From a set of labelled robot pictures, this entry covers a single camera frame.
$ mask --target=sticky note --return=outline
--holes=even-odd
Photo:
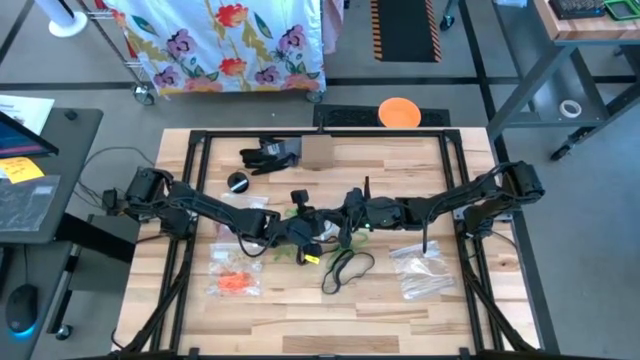
[[[12,184],[44,176],[42,170],[26,157],[0,159],[0,169],[5,172]]]
[[[304,259],[307,260],[308,262],[314,263],[316,265],[320,264],[320,259],[315,257],[315,256],[305,255]]]

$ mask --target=floral cloth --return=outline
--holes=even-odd
[[[326,89],[320,0],[108,0],[161,95]]]

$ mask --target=white tape roll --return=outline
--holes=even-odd
[[[582,114],[582,106],[577,101],[565,100],[560,103],[560,113],[569,119],[575,119]]]

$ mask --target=green object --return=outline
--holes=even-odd
[[[640,18],[640,3],[636,0],[605,0],[604,6],[615,21]]]

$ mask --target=orange frisbee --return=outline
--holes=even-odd
[[[385,127],[412,128],[420,125],[420,109],[405,98],[390,98],[378,108],[378,118]]]

